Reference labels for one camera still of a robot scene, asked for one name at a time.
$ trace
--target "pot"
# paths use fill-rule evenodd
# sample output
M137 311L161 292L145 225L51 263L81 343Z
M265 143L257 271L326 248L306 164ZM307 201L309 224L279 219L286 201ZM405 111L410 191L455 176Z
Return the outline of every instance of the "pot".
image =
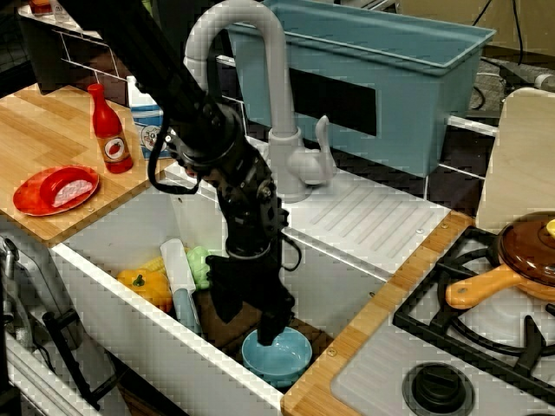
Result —
M555 302L555 212L536 212L506 226L493 243L501 265L447 287L446 301L470 309L500 290L517 286Z

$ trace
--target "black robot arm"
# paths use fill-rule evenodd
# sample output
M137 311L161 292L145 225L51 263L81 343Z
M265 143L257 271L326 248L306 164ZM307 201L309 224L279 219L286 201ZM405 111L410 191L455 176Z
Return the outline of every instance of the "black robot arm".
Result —
M195 193L202 179L216 187L229 257L206 259L214 307L225 322L243 302L260 309L258 341L270 345L293 317L295 303L279 280L288 212L281 208L270 168L246 140L235 112L200 88L140 0L60 3L83 29L100 34L133 73L139 90L164 112L148 161L153 185L174 194ZM156 181L164 140L178 163L197 175L194 188Z

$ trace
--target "blue plastic bin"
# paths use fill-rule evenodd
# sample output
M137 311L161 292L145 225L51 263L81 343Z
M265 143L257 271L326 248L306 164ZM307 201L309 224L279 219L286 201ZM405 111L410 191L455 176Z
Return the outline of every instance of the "blue plastic bin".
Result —
M332 147L420 177L438 166L447 118L468 110L481 50L495 30L310 0L263 4L284 27L292 81L297 77L298 86L310 85L303 94L313 96L307 98L292 82L296 111L306 99L313 100L313 108L328 108ZM227 30L247 117L269 127L262 37L243 23ZM328 94L341 85L345 91L357 87L363 100L340 102L336 92ZM307 115L311 104L303 106L307 110L297 111L297 124L306 139L316 140L314 128L323 114ZM363 124L374 120L374 129L335 117L338 106L349 106L351 119Z

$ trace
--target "burner grate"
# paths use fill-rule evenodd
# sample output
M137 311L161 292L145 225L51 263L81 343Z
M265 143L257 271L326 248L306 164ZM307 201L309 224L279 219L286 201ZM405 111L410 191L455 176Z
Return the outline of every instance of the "burner grate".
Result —
M460 248L468 239L479 241L488 248L458 255L457 253L460 252ZM467 310L451 308L445 300L445 291L449 284L476 275L464 267L465 263L480 257L486 257L492 265L498 263L494 250L492 250L494 241L495 236L493 234L475 227L468 227L455 242L454 246L436 264L432 272L424 278L422 283L395 312L393 323L396 327L458 357L466 363L540 400L555 405L555 387L532 376L532 371L537 366L541 357L555 354L555 344L546 345L544 336L531 316L528 315L525 318L525 346L513 347L488 340L486 337L472 331L459 319ZM437 295L441 309L429 325L427 325L409 314L435 284L438 285ZM555 315L555 306L549 304L545 310L551 315ZM458 333L464 335L477 345L499 354L518 357L518 360L514 366L510 366L479 351L479 349L472 345L449 336L447 334L449 328L454 328Z

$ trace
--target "brown pot lid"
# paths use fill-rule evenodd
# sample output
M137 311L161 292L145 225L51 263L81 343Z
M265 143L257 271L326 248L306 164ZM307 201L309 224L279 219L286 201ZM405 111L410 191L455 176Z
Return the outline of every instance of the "brown pot lid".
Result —
M555 212L536 212L519 218L499 235L503 262L523 277L555 286L555 238L547 224Z

